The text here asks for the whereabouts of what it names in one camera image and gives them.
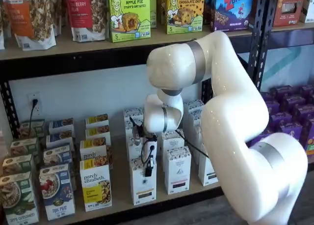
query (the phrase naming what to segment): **bobo's oat bites box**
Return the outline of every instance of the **bobo's oat bites box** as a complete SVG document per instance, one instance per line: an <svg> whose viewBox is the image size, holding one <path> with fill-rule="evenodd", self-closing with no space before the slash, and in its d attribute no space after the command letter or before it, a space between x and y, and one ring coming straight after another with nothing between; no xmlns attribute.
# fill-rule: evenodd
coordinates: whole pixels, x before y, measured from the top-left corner
<svg viewBox="0 0 314 225"><path fill-rule="evenodd" d="M204 0L166 0L167 34L201 32Z"/></svg>
<svg viewBox="0 0 314 225"><path fill-rule="evenodd" d="M151 37L150 0L109 0L112 42Z"/></svg>

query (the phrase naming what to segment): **granola bag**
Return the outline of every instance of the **granola bag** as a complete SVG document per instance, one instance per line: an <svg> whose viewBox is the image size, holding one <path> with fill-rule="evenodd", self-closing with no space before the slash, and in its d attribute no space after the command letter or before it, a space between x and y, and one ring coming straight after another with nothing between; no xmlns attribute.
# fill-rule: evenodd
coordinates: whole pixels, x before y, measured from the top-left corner
<svg viewBox="0 0 314 225"><path fill-rule="evenodd" d="M3 0L12 30L23 51L55 46L51 0Z"/></svg>
<svg viewBox="0 0 314 225"><path fill-rule="evenodd" d="M106 0L68 0L73 41L105 40Z"/></svg>

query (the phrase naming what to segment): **yellow label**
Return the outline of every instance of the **yellow label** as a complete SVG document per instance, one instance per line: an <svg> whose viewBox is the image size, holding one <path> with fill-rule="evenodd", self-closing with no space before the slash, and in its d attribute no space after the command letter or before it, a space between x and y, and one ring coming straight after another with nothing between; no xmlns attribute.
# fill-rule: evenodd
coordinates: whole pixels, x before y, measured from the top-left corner
<svg viewBox="0 0 314 225"><path fill-rule="evenodd" d="M84 202L96 203L103 200L103 192L101 185L95 187L83 188Z"/></svg>

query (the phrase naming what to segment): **wall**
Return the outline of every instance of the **wall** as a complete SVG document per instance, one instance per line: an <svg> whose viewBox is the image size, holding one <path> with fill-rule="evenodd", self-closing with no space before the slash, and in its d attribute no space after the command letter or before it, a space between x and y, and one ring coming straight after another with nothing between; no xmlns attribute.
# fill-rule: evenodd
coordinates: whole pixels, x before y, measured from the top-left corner
<svg viewBox="0 0 314 225"><path fill-rule="evenodd" d="M109 115L112 135L123 135L123 109L143 106L146 96L156 93L145 65L17 80L10 86L20 121L29 119L27 94L39 91L43 118L75 118L79 140L84 138L84 118L102 113ZM199 87L185 88L183 100L198 98Z"/></svg>

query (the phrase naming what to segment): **product label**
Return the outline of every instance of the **product label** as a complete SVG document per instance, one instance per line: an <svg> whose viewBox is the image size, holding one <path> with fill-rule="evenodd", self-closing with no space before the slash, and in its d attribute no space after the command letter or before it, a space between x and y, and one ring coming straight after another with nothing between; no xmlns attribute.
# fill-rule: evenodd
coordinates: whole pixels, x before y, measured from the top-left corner
<svg viewBox="0 0 314 225"><path fill-rule="evenodd" d="M90 0L68 0L70 23L73 28L93 26Z"/></svg>

